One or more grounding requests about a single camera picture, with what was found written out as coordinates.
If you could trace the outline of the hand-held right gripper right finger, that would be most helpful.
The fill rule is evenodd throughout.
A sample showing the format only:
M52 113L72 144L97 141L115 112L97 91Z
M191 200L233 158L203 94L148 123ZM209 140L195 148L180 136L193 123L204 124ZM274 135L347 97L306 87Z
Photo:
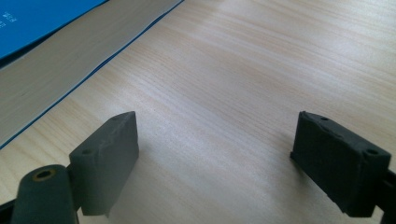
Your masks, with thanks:
M350 217L391 216L391 154L335 121L299 113L290 157Z

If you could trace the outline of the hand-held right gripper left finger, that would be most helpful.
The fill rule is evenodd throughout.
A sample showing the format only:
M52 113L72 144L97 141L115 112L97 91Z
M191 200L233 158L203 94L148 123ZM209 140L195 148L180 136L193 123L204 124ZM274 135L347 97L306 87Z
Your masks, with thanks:
M136 115L108 119L69 154L75 207L85 216L107 215L139 156Z

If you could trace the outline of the thick blue book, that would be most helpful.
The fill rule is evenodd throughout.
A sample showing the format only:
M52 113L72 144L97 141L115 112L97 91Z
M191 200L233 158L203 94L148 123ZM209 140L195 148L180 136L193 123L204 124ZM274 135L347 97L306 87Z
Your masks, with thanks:
M108 0L0 69L0 149L183 0Z

